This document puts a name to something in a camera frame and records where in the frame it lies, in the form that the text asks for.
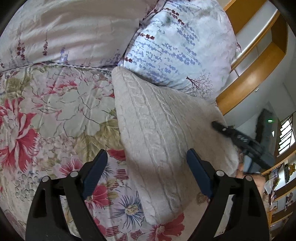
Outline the person's right hand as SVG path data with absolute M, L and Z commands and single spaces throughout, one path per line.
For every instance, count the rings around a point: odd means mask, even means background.
M 244 169 L 244 164 L 243 162 L 240 162 L 239 165 L 238 165 L 238 168 L 236 170 L 236 178 L 240 178 L 240 179 L 243 179 L 245 176 L 251 176 L 253 181 L 255 182 L 256 186 L 257 186 L 257 189 L 260 193 L 260 196 L 263 198 L 263 195 L 264 195 L 264 185 L 265 185 L 265 178 L 260 175 L 260 174 L 245 174 L 243 172 L 243 169 Z

